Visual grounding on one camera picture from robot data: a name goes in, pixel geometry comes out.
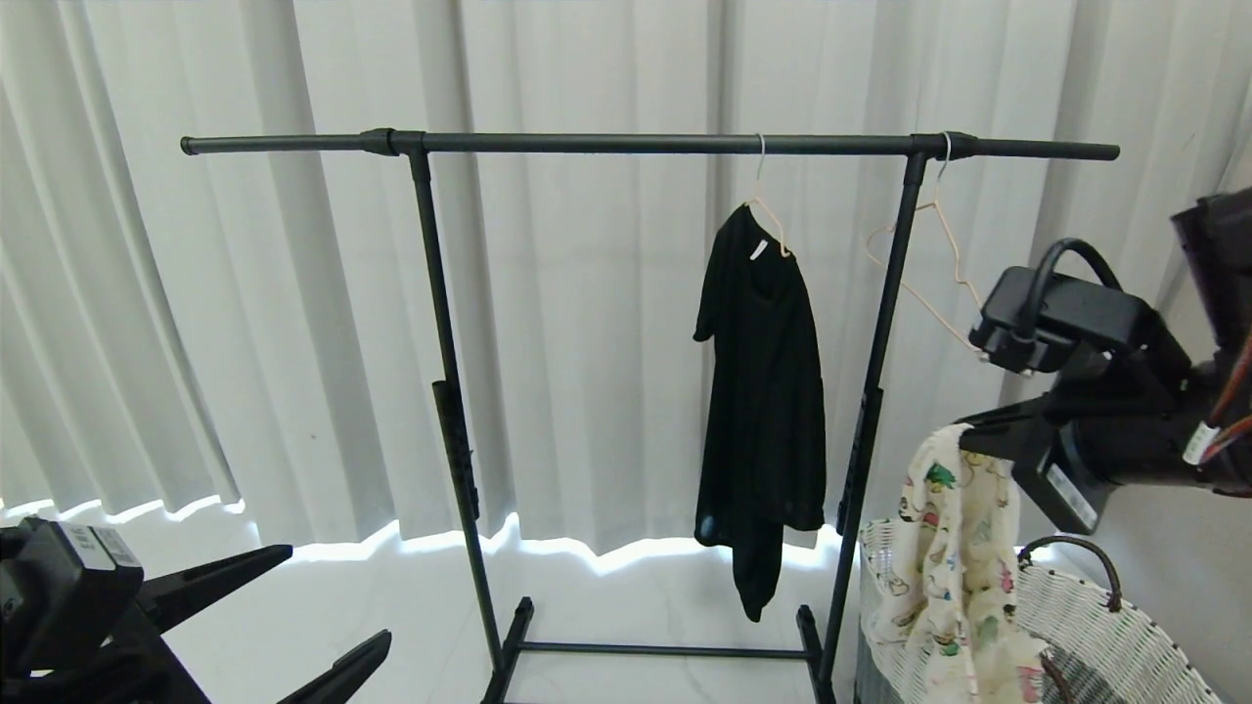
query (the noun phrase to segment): clothing rack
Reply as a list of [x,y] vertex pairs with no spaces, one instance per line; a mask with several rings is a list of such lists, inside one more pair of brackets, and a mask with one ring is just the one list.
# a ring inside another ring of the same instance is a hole
[[[878,432],[879,413],[883,408],[883,390],[879,382],[886,360],[888,336],[891,317],[900,293],[904,261],[913,229],[913,215],[918,205],[918,193],[925,174],[926,162],[964,159],[968,157],[1029,157],[1040,159],[1083,159],[1109,162],[1118,157],[1119,148],[1111,144],[1084,144],[1069,142],[1028,142],[1015,139],[979,139],[964,133],[883,135],[697,135],[697,134],[486,134],[486,133],[428,133],[406,132],[389,128],[371,129],[361,134],[280,135],[280,137],[214,137],[182,139],[187,154],[225,152],[369,152],[386,157],[407,157],[417,192],[417,209],[429,269],[431,293],[434,298],[434,317],[438,328],[439,352],[443,358],[443,381],[434,383],[434,401],[443,431],[444,450],[452,468],[457,511],[464,531],[466,550],[478,610],[482,615],[487,650],[491,654],[492,675],[482,701],[501,704],[508,683],[522,653],[585,653],[600,655],[670,655],[696,658],[760,658],[803,661],[809,669],[813,694],[819,704],[834,704],[831,671],[835,648],[843,623],[848,586],[851,579],[853,557],[856,549],[856,526],[860,524],[861,505],[869,477],[874,438]],[[526,630],[535,615],[535,604],[523,596],[513,613],[513,621],[501,641],[483,565],[482,546],[478,542],[476,520],[478,517],[477,490],[470,460],[470,441],[466,428],[461,381],[457,372],[456,342],[452,337],[452,316],[448,308],[448,291],[439,252],[438,225],[434,220],[434,198],[431,192],[429,155],[436,152],[458,153],[565,153],[565,154],[798,154],[798,155],[864,155],[905,157],[904,190],[900,195],[895,219],[891,252],[879,299],[878,319],[870,346],[865,386],[861,392],[856,435],[848,461],[848,476],[835,529],[843,539],[839,566],[826,619],[825,646],[818,638],[816,623],[808,605],[796,613],[800,630],[800,649],[772,650],[756,648],[695,648],[681,645],[617,645],[603,643],[548,643],[527,640]]]

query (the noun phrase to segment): empty clothes hanger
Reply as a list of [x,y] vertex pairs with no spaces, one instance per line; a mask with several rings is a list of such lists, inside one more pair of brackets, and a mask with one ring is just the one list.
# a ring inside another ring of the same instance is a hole
[[[978,294],[978,289],[974,288],[974,284],[960,274],[960,247],[957,244],[957,238],[953,237],[952,234],[952,227],[948,224],[948,218],[947,215],[944,215],[943,205],[939,203],[939,185],[943,183],[943,173],[948,170],[948,164],[952,163],[952,135],[948,132],[944,132],[943,137],[948,142],[948,153],[944,155],[943,167],[939,168],[939,175],[935,177],[934,197],[931,197],[929,202],[918,205],[914,212],[920,213],[921,210],[934,209],[935,214],[939,215],[939,224],[943,227],[943,232],[948,237],[948,244],[952,246],[953,258],[955,259],[952,274],[953,281],[955,281],[960,286],[964,286],[969,291],[970,297],[974,299],[974,304],[978,307],[978,309],[982,309],[983,297]],[[874,242],[875,237],[889,232],[895,232],[894,223],[871,232],[870,236],[866,237],[865,241],[861,243],[863,247],[865,248],[865,254],[869,256],[869,258],[873,259],[875,264],[883,268],[886,268],[886,266],[883,263],[881,259],[874,256],[874,252],[870,249],[870,244]],[[949,323],[947,318],[939,314],[939,311],[936,311],[935,307],[931,306],[929,301],[926,301],[925,296],[918,293],[918,291],[911,286],[909,286],[908,282],[901,282],[900,286],[903,286],[905,291],[908,291],[914,298],[916,298],[919,303],[925,306],[926,311],[930,311],[930,314],[934,316],[940,323],[943,323],[943,326],[948,328],[948,332],[950,332],[953,337],[959,339],[962,344],[964,344],[975,353],[979,355],[982,353],[982,351],[978,349],[978,347],[975,347],[973,343],[965,339],[965,336],[962,334],[960,331],[955,328],[955,326]]]
[[[777,215],[774,214],[774,210],[770,210],[770,207],[766,205],[765,200],[761,198],[761,169],[765,167],[765,135],[757,134],[756,137],[761,140],[761,158],[756,162],[756,185],[752,188],[752,197],[745,200],[744,205],[751,207],[755,203],[765,210],[765,214],[770,217],[774,227],[779,230],[779,251],[782,252],[784,257],[790,257],[791,253],[788,252],[786,248],[786,232],[782,229],[782,223],[779,222]],[[766,244],[769,244],[769,241],[762,239],[760,244],[756,246],[756,249],[752,251],[749,259],[755,262],[756,258],[761,256],[761,252],[765,252]]]

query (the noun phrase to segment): white floor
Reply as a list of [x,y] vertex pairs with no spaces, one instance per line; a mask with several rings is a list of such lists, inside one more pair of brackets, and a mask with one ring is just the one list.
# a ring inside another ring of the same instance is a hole
[[[53,517],[50,509],[45,510]],[[5,522],[13,522],[10,516]],[[74,521],[101,524],[99,509]],[[149,575],[259,546],[243,515],[208,506],[173,521],[163,510],[118,525]],[[387,663],[354,703],[478,701],[490,664],[464,549],[451,534],[401,544],[304,549],[297,557],[167,636],[214,701],[277,701],[381,629]],[[825,624],[838,547],[826,529],[814,551],[789,549],[777,595],[760,624],[739,605],[726,554],[656,541],[592,559],[572,541],[531,544],[516,524],[487,540],[501,636],[526,595],[528,638],[682,645],[799,648],[795,613]],[[636,559],[661,549],[680,555]],[[855,593],[850,600],[855,605]],[[850,701],[855,609],[845,618],[835,693]],[[510,701],[813,701],[805,665],[707,658],[527,654]]]

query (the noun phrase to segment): white wicker basket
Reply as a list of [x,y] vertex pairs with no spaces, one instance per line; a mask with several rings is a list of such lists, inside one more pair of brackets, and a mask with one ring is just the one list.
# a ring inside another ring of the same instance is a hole
[[[891,535],[898,521],[861,527],[861,629],[883,601],[880,575],[891,567]],[[1075,576],[1032,565],[1029,551],[1049,542],[1092,550],[1109,571],[1113,591]],[[1034,541],[1018,556],[1018,624],[1052,644],[1049,656],[1064,680],[1043,701],[1075,704],[1221,704],[1186,655],[1156,621],[1121,598],[1112,562],[1090,542],[1069,536]],[[926,651],[874,649],[874,664],[894,690],[890,701],[924,701]],[[864,698],[865,704],[878,699]]]

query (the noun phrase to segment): black garment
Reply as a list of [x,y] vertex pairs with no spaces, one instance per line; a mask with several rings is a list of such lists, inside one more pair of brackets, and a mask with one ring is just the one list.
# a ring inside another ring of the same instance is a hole
[[717,360],[695,536],[734,549],[735,586],[759,621],[777,586],[782,526],[824,522],[826,423],[809,292],[795,256],[747,205],[712,243],[695,339],[710,337]]

